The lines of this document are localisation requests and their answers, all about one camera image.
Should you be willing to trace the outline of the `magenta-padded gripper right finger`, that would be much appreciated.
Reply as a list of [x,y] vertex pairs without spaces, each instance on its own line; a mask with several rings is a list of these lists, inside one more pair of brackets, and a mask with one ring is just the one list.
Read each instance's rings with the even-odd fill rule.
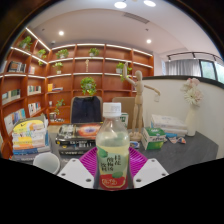
[[129,148],[129,169],[134,188],[141,188],[168,175],[155,159],[148,159],[134,148]]

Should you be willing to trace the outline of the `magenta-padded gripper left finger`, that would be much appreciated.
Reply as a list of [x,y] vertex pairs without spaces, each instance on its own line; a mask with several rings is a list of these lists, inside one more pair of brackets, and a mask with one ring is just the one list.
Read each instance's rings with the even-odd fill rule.
[[78,186],[93,189],[97,170],[97,148],[94,147],[79,159],[70,159],[58,176]]

